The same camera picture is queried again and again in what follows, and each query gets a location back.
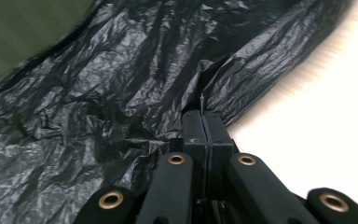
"round hole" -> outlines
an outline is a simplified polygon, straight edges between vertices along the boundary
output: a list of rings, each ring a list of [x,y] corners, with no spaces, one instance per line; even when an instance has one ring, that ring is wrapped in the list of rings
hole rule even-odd
[[[255,159],[250,156],[240,156],[238,161],[244,165],[255,165]]]
[[[322,204],[334,211],[343,213],[348,212],[348,210],[350,210],[348,204],[336,195],[324,193],[321,194],[319,199],[321,200]]]
[[[170,222],[166,217],[156,217],[153,224],[169,224]]]
[[[185,157],[181,155],[172,155],[168,158],[170,164],[179,165],[185,162]]]
[[[294,218],[294,217],[289,217],[287,219],[287,223],[288,224],[303,224],[300,220],[298,220],[297,218]]]
[[[118,190],[112,190],[105,193],[98,201],[102,209],[112,209],[119,206],[124,200],[123,194]]]

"plastic bag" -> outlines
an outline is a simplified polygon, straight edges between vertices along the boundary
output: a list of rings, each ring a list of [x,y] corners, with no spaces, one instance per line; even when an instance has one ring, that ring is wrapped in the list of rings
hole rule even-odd
[[[71,223],[97,189],[153,177],[181,112],[233,122],[350,1],[96,2],[0,83],[0,223]]]

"black plastic sheet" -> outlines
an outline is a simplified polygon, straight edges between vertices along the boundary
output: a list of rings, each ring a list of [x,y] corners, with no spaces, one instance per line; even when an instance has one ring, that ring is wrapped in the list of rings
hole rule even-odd
[[[0,223],[71,223],[103,186],[147,186],[184,109],[235,121],[349,4],[96,2],[0,83]]]

